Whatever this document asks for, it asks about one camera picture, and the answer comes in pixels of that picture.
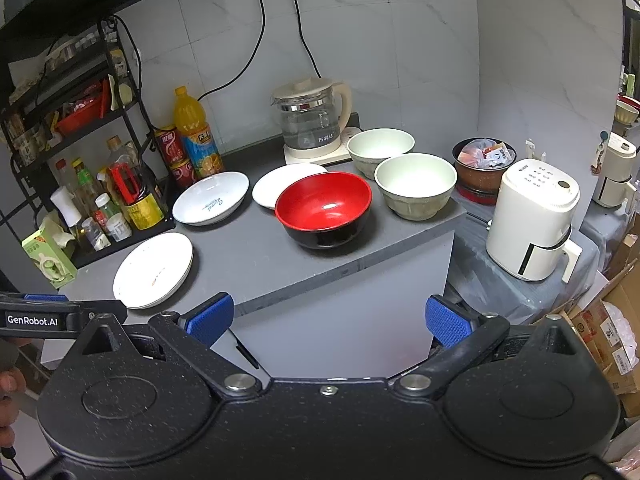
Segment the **person's left hand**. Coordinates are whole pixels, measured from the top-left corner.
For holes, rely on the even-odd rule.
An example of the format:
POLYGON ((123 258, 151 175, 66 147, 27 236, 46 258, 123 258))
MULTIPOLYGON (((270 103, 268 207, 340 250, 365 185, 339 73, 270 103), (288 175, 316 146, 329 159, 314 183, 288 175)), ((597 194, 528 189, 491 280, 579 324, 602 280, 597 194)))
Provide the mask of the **person's left hand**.
POLYGON ((18 349, 30 344, 28 338, 1 339, 1 408, 0 430, 2 448, 12 448, 15 441, 13 424, 20 414, 20 406, 12 398, 14 393, 24 393, 26 380, 23 373, 15 366, 18 349))

